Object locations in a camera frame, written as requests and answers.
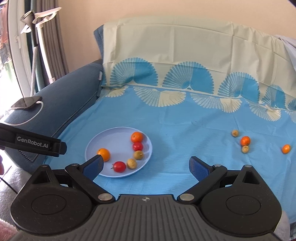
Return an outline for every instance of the white charging cable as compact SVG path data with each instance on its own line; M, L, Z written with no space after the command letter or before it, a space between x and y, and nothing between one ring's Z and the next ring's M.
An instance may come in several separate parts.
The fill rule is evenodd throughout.
M37 112L37 114L34 115L31 119L29 119L29 120L27 120L27 121L25 121L25 122L23 122L23 123L20 123L20 124L10 124L10 123L6 123L6 122L4 122L4 121L3 121L3 123L6 124L6 125L9 125L9 126L20 126L20 125L23 125L23 124L28 123L29 121L33 120L33 119L34 119L34 118L35 118L35 117L36 117L36 116L42 111L42 109L43 109L43 102L42 102L42 101L37 101L36 104L41 104L41 108L40 108L40 110Z

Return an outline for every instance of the metal screw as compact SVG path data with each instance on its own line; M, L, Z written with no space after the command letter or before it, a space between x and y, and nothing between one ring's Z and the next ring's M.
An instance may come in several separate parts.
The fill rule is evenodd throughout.
M109 201L113 198L113 196L110 193L102 193L98 196L98 199L101 201Z
M183 194L180 195L180 199L182 201L191 201L191 200L194 199L194 196L192 194L190 194L190 193L183 193Z

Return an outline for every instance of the light purple plate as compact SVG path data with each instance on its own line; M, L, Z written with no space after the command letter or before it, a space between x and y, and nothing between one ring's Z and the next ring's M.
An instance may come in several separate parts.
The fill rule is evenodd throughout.
M152 143L149 137L143 132L141 133L144 135L144 139L142 141L144 158L142 160L136 160L138 164L137 168L126 168L122 173L114 172L113 169L111 169L112 164L114 164L116 161L122 161L126 163L129 158L133 158L134 150L132 148L133 143L131 142L131 134L133 134L135 131L141 132L130 127L115 127L97 134L93 139L91 139L85 149L85 160L87 161L95 156L98 149L106 148L109 150L111 158L109 161L104 162L104 168L100 175L104 177L119 178L127 177L136 173L146 165L152 154Z

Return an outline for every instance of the smartphone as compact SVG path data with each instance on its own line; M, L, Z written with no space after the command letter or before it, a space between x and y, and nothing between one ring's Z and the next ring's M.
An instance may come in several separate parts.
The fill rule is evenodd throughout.
M12 110L27 110L32 108L37 101L42 100L42 96L24 97L11 106Z

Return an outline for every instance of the beige wall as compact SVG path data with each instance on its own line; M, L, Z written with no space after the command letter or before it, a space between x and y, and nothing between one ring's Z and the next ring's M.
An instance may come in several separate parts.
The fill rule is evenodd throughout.
M100 58L93 31L113 19L188 15L227 20L296 38L296 8L288 0L59 0L69 70Z

